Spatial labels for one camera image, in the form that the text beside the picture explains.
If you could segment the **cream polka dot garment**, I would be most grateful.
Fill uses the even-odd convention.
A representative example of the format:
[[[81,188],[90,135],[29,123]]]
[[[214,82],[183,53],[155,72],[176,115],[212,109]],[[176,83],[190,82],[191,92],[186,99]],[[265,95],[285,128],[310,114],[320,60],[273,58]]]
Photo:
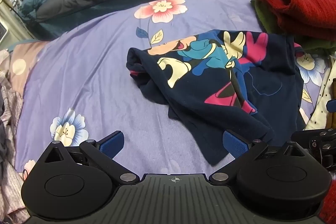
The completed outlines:
[[[323,78],[321,89],[318,93],[317,106],[307,122],[306,130],[331,128],[333,114],[327,111],[326,105],[329,100],[335,98],[333,80],[335,79],[335,53],[329,57],[331,65],[327,68]]]

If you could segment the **green folded garment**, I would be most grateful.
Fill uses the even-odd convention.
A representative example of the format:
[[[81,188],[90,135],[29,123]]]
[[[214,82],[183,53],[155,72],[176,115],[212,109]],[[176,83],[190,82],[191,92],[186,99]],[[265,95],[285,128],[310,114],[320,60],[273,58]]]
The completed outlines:
[[[255,9],[260,27],[263,31],[270,34],[284,34],[277,24],[277,17],[269,11],[266,4],[260,0],[251,0],[251,6]],[[307,36],[295,36],[297,44],[302,46],[305,51],[318,51],[320,49],[328,51],[330,54],[335,52],[335,42],[327,40],[316,40]]]

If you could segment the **navy cartoon print sweatshirt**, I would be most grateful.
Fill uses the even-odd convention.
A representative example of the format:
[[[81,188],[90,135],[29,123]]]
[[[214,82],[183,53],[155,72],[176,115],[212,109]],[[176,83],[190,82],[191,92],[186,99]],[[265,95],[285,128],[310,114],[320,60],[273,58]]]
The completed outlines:
[[[291,36],[211,30],[148,50],[131,48],[126,67],[143,96],[169,107],[211,165],[227,150],[225,131],[281,146],[305,126],[299,108],[303,50]]]

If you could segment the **red knit sweater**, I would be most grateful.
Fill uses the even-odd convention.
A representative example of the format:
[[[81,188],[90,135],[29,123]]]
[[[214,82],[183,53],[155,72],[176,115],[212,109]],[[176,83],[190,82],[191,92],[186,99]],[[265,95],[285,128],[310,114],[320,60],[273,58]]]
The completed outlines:
[[[260,0],[286,33],[335,40],[335,0]]]

